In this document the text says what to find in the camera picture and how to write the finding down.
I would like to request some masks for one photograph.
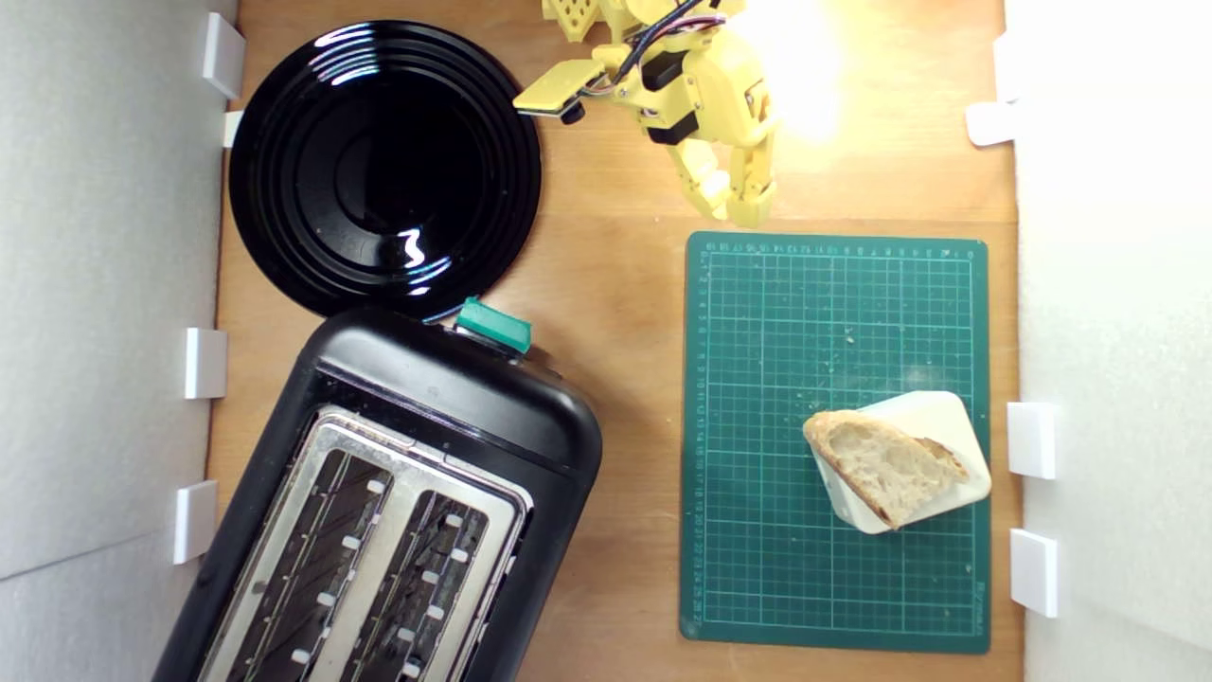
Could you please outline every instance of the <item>wooden table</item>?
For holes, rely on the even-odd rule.
[[[1005,411],[1018,391],[1016,206],[1010,149],[974,149],[964,108],[993,96],[1000,0],[755,0],[768,76],[787,116],[770,230],[979,237],[989,243],[993,369],[993,649],[910,655],[687,642],[676,627],[684,250],[727,225],[682,200],[662,149],[622,113],[590,105],[542,125],[547,172],[531,240],[490,304],[534,322],[537,343],[589,401],[605,453],[520,680],[1014,681],[1023,615],[1010,601]],[[537,0],[242,0],[245,94],[310,38],[410,18],[462,33],[528,82],[588,53]],[[242,102],[234,102],[240,108]],[[223,503],[319,319],[255,268],[225,211],[218,326],[228,397],[215,406],[208,475]]]

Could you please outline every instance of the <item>toaster slot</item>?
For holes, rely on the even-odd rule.
[[[465,504],[433,491],[421,494],[343,682],[407,681],[425,672],[453,609],[476,606],[456,598],[487,522]]]
[[[390,483],[388,471],[343,451],[324,455],[273,574],[252,585],[261,602],[229,681],[308,669]]]

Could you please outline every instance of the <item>black toaster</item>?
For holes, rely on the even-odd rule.
[[[330,317],[154,682],[511,680],[600,457],[585,405],[490,336]]]

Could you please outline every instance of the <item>cutting mat grid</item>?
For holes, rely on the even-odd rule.
[[[818,411],[947,390],[988,453],[983,246],[734,239],[690,246],[684,631],[987,649],[988,503],[864,535],[833,512],[801,434]]]

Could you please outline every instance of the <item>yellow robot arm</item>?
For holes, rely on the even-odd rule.
[[[743,10],[744,0],[543,4],[570,40],[584,38],[584,22],[606,21],[613,41],[595,47],[590,59],[556,64],[515,99],[520,111],[576,122],[584,114],[582,97],[628,107],[648,137],[669,148],[702,214],[742,227],[768,217],[778,118],[756,55],[724,27],[724,12]],[[733,148],[726,170],[718,167],[711,143]]]

